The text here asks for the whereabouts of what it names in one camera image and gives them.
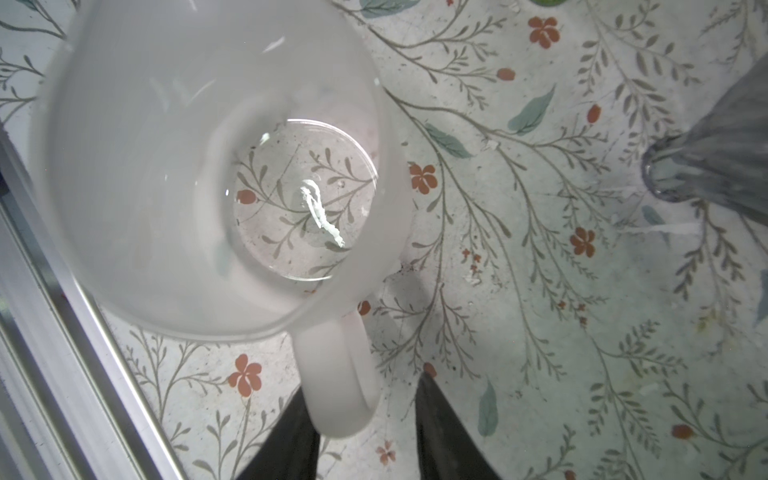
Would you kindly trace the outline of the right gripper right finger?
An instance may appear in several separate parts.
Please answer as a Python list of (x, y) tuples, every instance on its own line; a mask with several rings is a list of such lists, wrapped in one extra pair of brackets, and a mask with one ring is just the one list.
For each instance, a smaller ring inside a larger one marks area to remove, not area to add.
[(423, 373), (418, 381), (415, 410), (421, 479), (501, 479), (427, 373)]

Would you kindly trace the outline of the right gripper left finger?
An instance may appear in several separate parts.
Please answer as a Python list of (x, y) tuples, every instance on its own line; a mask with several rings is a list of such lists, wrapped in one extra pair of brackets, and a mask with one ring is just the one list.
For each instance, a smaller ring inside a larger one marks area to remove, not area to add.
[(299, 388), (256, 456), (236, 479), (315, 480), (319, 449), (320, 434)]

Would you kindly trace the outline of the frosted white glass mug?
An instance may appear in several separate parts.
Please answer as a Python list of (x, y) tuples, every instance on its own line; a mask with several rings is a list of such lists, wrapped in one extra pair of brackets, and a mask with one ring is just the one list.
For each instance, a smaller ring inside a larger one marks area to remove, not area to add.
[(26, 162), (76, 279), (191, 340), (290, 335), (311, 421), (349, 437), (379, 376), (358, 303), (412, 218), (362, 38), (328, 1), (85, 1)]

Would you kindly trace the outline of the grey clear glass dripper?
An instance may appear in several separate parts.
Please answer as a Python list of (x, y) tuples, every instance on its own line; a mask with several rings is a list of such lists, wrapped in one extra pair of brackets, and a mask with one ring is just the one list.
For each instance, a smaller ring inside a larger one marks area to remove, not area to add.
[(658, 199), (708, 201), (767, 223), (767, 58), (762, 57), (689, 131), (643, 155), (645, 186)]

